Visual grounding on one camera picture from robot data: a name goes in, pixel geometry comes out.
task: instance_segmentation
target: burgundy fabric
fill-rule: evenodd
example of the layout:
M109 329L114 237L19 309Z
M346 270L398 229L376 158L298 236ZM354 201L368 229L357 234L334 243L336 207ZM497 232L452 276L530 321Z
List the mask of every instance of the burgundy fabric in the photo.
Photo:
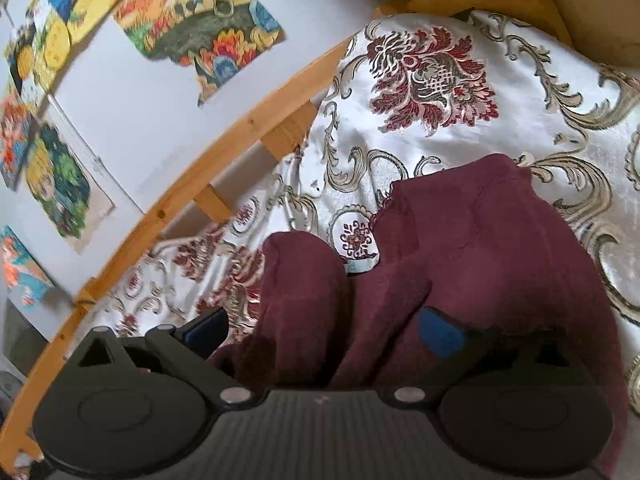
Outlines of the burgundy fabric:
M627 412L615 320L593 262L535 195L530 171L490 155L396 182L372 228L380 262L349 277L321 239L271 235L260 321L212 361L254 390L406 385L436 362L418 337L422 306L473 328L562 326L614 413L599 462L611 474Z

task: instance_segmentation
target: wooden bed frame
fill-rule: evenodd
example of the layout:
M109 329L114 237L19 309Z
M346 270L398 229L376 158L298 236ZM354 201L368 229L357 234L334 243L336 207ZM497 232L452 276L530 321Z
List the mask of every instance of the wooden bed frame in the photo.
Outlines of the wooden bed frame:
M452 16L471 8L517 17L572 45L553 0L395 0L378 7L374 17L400 12ZM31 420L40 399L62 368L68 342L82 318L191 202L215 222L232 216L210 182L257 141L263 143L276 160L295 149L317 113L309 99L330 86L348 41L336 45L297 73L215 140L133 229L100 276L82 288L74 300L75 310L36 362L2 427L0 466L7 473L16 473L14 463L21 451L36 460L42 458L37 443L28 436Z

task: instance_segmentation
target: maroon cloth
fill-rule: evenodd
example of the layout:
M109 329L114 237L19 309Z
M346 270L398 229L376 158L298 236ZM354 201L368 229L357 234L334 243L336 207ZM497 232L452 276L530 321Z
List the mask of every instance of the maroon cloth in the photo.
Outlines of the maroon cloth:
M264 243L262 315L212 361L254 390L419 383L437 359L418 337L435 307L473 328L562 326L614 413L600 457L611 474L626 428L620 344L598 271L531 173L504 155L396 182L372 222L379 264L347 277L320 238Z

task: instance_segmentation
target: red floral motif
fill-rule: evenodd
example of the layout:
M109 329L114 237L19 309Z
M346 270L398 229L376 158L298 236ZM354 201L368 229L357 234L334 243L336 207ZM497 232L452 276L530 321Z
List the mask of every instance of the red floral motif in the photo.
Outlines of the red floral motif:
M118 337L135 336L138 334L139 328L138 320L133 314L125 314L115 327Z
M451 94L451 115L442 123L442 126L450 124L466 123L469 126L476 124L476 119L485 121L498 116L498 105L490 97L495 92L486 84L486 73L476 79L461 81L454 87Z
M212 224L205 233L187 244L178 246L174 264L182 267L182 275L194 282L201 282L209 268L213 252L222 240L226 222Z
M251 63L258 56L254 48L245 51L240 59L238 59L238 68L242 68L245 65Z
M444 27L392 32L371 41L367 57L380 95L370 106L377 114L391 112L380 130L420 121L434 134L439 126L473 126L476 119L498 117L484 63L469 57L471 47L470 36L452 44Z
M229 262L217 290L196 304L198 314L223 307L236 340L250 334L260 314L260 290L264 272L264 254L240 247Z
M202 65L209 70L209 72L213 73L213 60L216 59L216 54L206 50L204 48L200 49L200 60L202 60Z
M169 19L166 16L160 16L157 20L154 21L154 24L151 27L151 31L149 35L153 38L160 36L163 32L168 31L170 28Z
M342 249L351 260L369 258L369 244L372 243L371 231L365 222L354 220L351 224L343 224L344 232L340 235Z
M238 211L238 214L236 214L236 221L240 225L247 225L248 221L251 219L251 213L252 209L247 204L244 204Z
M134 10L136 10L136 8L137 8L136 0L126 0L118 9L117 18L118 19L124 18L127 14L130 14Z
M14 159L14 147L13 147L12 144L10 144L8 142L4 146L4 157L3 158L4 158L3 163L8 168L10 168L11 171L15 171L15 168L14 168L14 162L15 162L15 159Z
M139 283L140 283L140 278L138 277L138 272L135 270L134 272L131 273L131 275L129 276L129 279L127 280L127 287L135 289Z
M216 56L227 56L235 61L239 57L238 53L241 48L239 43L243 40L244 34L240 37L239 34L234 34L232 30L228 34L221 32L218 39L214 40L211 49Z

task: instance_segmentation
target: white patterned bedspread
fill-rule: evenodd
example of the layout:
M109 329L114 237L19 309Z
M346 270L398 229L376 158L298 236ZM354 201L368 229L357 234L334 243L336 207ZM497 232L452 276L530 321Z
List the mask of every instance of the white patterned bedspread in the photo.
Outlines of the white patterned bedspread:
M218 306L230 317L228 340L241 339L257 321L268 235L313 232L352 270L367 270L377 261L369 219L392 181L497 152L531 168L536 192L593 257L631 368L640 352L639 103L638 80L501 15L372 22L351 41L300 153L228 223L153 248L77 340L97 325L141 335ZM630 394L640 411L640 367ZM630 432L620 479L640 470L637 419Z

